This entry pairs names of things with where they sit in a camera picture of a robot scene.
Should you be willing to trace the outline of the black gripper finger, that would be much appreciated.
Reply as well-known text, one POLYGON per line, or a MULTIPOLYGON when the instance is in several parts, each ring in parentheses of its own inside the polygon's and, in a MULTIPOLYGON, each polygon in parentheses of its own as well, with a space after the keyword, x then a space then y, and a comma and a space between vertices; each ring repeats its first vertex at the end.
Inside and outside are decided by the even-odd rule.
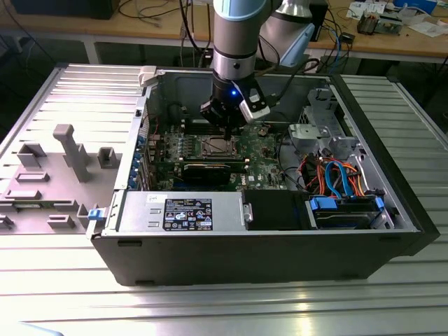
POLYGON ((228 116, 226 110, 217 99, 211 99, 200 106, 201 115, 212 125, 223 132, 225 139, 229 138, 228 116))
POLYGON ((233 132, 245 126, 245 118, 236 105, 228 106, 227 112, 227 137, 230 138, 233 132))

